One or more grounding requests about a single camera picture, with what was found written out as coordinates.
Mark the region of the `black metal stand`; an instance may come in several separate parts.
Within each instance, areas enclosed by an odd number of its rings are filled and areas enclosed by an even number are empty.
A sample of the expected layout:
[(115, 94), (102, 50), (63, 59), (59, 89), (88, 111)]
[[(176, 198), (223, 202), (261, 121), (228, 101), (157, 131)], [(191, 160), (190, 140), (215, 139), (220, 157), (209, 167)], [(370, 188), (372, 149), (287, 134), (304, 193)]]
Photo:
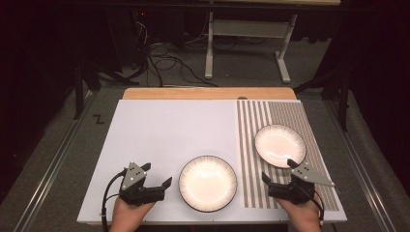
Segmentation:
[(75, 89), (75, 115), (76, 120), (85, 109), (85, 97), (83, 93), (83, 84), (86, 84), (91, 91), (99, 91), (101, 84), (98, 78), (98, 74), (103, 73), (108, 77), (126, 85), (138, 86), (138, 82), (126, 79), (122, 75), (111, 71), (95, 62), (82, 61), (77, 65), (75, 69), (74, 89)]
[(350, 72), (332, 71), (319, 75), (293, 89), (295, 94), (302, 93), (309, 88), (321, 88), (323, 100), (338, 99), (337, 120), (344, 131), (347, 131), (346, 116), (348, 108)]

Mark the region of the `beige striped woven placemat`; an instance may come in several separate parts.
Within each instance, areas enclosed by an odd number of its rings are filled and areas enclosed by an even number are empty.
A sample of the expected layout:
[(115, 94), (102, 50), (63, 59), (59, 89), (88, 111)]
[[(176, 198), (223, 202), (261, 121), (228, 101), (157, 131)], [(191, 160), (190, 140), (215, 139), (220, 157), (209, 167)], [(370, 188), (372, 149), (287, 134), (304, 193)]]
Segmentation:
[(307, 145), (304, 161), (329, 177), (304, 106), (300, 101), (238, 101), (237, 111), (239, 161), (242, 175), (241, 201), (245, 208), (278, 208), (275, 200), (268, 196), (268, 188), (261, 179), (262, 171), (275, 183), (287, 184), (290, 181), (289, 169), (274, 167), (256, 152), (255, 136), (265, 126), (282, 125), (297, 132)]

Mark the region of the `white metal desk frame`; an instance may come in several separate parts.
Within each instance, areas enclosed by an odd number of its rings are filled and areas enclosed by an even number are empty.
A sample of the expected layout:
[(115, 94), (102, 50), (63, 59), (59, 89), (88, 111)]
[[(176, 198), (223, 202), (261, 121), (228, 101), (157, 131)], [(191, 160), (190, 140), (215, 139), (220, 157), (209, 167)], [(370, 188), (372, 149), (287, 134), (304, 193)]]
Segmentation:
[[(206, 0), (211, 5), (217, 3), (250, 3), (261, 4), (267, 7), (333, 7), (339, 6), (341, 0)], [(293, 30), (296, 25), (298, 14), (291, 14), (290, 17), (282, 21), (256, 21), (256, 20), (239, 20), (239, 19), (214, 19), (214, 13), (208, 13), (208, 43), (205, 61), (206, 79), (213, 78), (214, 65), (214, 37), (231, 36), (231, 37), (250, 37), (263, 39), (281, 39), (282, 45), (279, 50), (275, 51), (275, 59), (278, 65), (281, 80), (285, 84), (291, 82), (284, 56), (289, 45)]]

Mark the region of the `person's right hand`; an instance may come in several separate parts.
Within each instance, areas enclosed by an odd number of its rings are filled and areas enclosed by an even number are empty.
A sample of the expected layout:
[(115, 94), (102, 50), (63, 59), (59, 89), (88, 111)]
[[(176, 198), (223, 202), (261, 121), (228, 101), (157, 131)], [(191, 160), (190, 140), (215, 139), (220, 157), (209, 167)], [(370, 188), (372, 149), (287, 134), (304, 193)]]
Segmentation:
[(319, 209), (312, 201), (295, 205), (290, 201), (277, 198), (277, 202), (288, 214), (298, 232), (321, 232)]

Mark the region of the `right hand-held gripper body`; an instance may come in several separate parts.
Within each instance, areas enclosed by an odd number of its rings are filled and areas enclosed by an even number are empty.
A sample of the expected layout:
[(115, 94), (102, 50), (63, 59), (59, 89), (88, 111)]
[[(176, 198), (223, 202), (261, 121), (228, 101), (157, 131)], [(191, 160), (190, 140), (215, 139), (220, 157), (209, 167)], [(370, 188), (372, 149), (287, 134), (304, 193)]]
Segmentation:
[(268, 185), (268, 195), (293, 204), (306, 203), (314, 198), (315, 185), (333, 188), (335, 183), (308, 163), (302, 162), (297, 168), (291, 168), (288, 184), (276, 184), (271, 181)]

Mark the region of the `person's left hand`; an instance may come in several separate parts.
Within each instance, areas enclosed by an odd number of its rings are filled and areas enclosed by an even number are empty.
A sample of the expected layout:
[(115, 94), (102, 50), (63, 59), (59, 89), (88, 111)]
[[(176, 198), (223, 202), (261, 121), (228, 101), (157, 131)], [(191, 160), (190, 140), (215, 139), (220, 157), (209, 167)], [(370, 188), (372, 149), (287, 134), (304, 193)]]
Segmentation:
[(118, 197), (114, 204), (109, 232), (134, 232), (153, 207), (154, 203), (129, 205)]

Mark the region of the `dark device with red light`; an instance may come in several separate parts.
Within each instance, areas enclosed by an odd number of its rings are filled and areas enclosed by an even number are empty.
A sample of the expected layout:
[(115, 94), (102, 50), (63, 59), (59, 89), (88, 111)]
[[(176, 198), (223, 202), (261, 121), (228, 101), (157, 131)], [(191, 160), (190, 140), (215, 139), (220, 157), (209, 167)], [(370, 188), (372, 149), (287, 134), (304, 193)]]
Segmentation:
[(181, 11), (107, 10), (113, 40), (114, 71), (140, 66), (149, 47), (156, 43), (184, 46), (184, 15)]

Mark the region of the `white plate with dark rim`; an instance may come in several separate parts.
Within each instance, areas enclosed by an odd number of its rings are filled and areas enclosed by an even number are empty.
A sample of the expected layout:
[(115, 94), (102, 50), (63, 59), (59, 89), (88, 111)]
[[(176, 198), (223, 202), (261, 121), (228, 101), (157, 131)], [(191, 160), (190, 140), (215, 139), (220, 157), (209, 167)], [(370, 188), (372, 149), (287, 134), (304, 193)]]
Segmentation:
[(193, 209), (212, 213), (226, 207), (235, 197), (237, 176), (231, 165), (215, 156), (190, 160), (179, 176), (179, 191)]
[(283, 125), (269, 125), (260, 129), (254, 138), (257, 154), (269, 164), (289, 168), (288, 160), (300, 164), (307, 155), (304, 139)]

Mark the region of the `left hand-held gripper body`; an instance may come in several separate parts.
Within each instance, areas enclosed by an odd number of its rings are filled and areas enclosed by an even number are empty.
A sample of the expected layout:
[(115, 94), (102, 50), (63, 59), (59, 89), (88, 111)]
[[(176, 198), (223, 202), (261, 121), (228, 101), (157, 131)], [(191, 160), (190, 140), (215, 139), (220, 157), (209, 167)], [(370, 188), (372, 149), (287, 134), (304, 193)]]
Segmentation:
[(146, 188), (144, 186), (146, 177), (147, 171), (141, 169), (141, 166), (135, 162), (131, 162), (119, 189), (120, 198), (134, 206), (163, 201), (165, 190), (161, 186)]

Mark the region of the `metal floor rail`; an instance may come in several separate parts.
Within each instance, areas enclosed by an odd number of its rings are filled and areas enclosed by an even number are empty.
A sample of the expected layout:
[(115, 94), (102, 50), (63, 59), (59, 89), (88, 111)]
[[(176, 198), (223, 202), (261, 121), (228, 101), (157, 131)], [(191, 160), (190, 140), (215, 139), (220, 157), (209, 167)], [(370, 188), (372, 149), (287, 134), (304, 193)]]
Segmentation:
[(378, 226), (382, 232), (396, 232), (396, 228), (386, 210), (385, 204), (376, 189), (375, 185), (371, 181), (364, 164), (362, 163), (359, 154), (354, 147), (353, 141), (348, 132), (342, 128), (337, 117), (337, 108), (332, 101), (324, 101), (327, 110), (330, 112), (332, 120), (336, 124), (337, 130), (341, 135), (344, 145), (348, 151), (348, 158), (353, 165), (353, 170), (357, 176), (358, 182), (366, 197), (373, 215), (375, 216)]
[(12, 232), (30, 230), (66, 159), (84, 113), (95, 97), (96, 93), (87, 91), (83, 109), (76, 113), (75, 96), (71, 95), (45, 128), (44, 135), (16, 182), (16, 203), (20, 210)]

